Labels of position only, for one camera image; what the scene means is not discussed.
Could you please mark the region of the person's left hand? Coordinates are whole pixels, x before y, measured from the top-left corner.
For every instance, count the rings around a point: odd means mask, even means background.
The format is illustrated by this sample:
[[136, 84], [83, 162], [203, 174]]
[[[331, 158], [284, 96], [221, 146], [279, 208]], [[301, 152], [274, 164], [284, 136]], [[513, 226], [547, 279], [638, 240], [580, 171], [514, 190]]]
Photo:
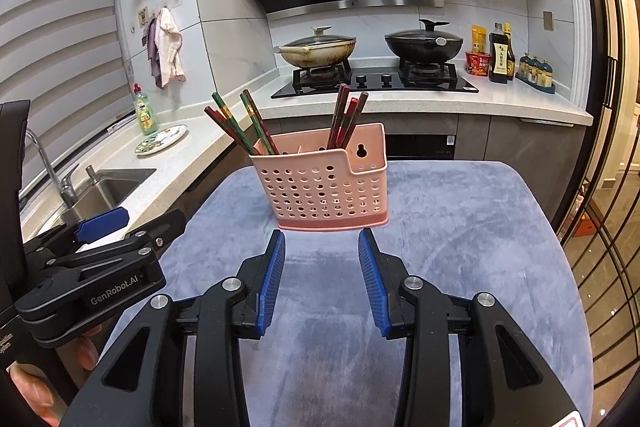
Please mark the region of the person's left hand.
[[[81, 386], [99, 361], [99, 351], [92, 337], [98, 335], [102, 325], [93, 327], [58, 349], [63, 355], [64, 371], [72, 370], [72, 380]], [[12, 363], [8, 373], [32, 411], [49, 426], [60, 425], [67, 403], [58, 389], [52, 386], [47, 373], [32, 364]]]

